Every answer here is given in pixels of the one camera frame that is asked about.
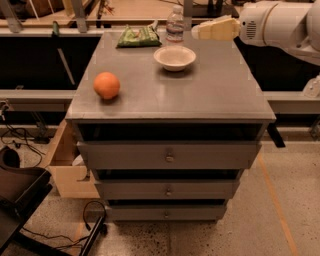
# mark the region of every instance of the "black chair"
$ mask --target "black chair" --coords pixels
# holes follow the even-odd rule
[[[40,167],[20,168],[18,153],[8,146],[0,150],[0,255],[13,241],[39,255],[69,255],[20,232],[51,191],[50,177]],[[98,218],[79,255],[87,255],[97,235],[106,233],[105,218]]]

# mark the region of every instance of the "bottle cap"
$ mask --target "bottle cap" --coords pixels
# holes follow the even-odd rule
[[[182,12],[182,6],[181,5],[174,5],[173,6],[173,12],[174,13],[181,13]]]

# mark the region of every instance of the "gray table surface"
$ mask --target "gray table surface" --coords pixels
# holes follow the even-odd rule
[[[159,34],[166,46],[164,33]],[[182,45],[192,49],[197,59],[182,72],[169,72],[153,58],[158,47],[116,48],[120,35],[121,31],[110,29],[101,37],[67,120],[275,120],[233,42],[196,40],[185,32]],[[102,100],[93,90],[94,78],[104,71],[120,80],[115,99]]]

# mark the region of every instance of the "gray cabinet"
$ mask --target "gray cabinet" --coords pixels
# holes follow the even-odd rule
[[[66,116],[109,220],[221,219],[275,120],[270,106],[232,42],[186,33],[198,63],[170,73],[156,48],[115,48],[119,36],[101,38]],[[111,101],[92,89],[105,70],[121,81]]]

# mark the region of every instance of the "concrete floor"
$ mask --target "concrete floor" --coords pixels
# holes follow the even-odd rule
[[[320,255],[320,142],[304,132],[283,137],[285,148],[276,148],[267,137],[263,140],[222,220],[108,223],[108,234],[98,237],[90,255]],[[46,150],[45,145],[37,147]],[[25,147],[18,152],[26,166],[37,161]],[[25,227],[77,240],[89,233],[82,222],[88,201],[62,199],[54,187]],[[63,238],[29,236],[52,246],[68,244]],[[68,253],[78,255],[79,249]],[[3,255],[34,254],[10,244]]]

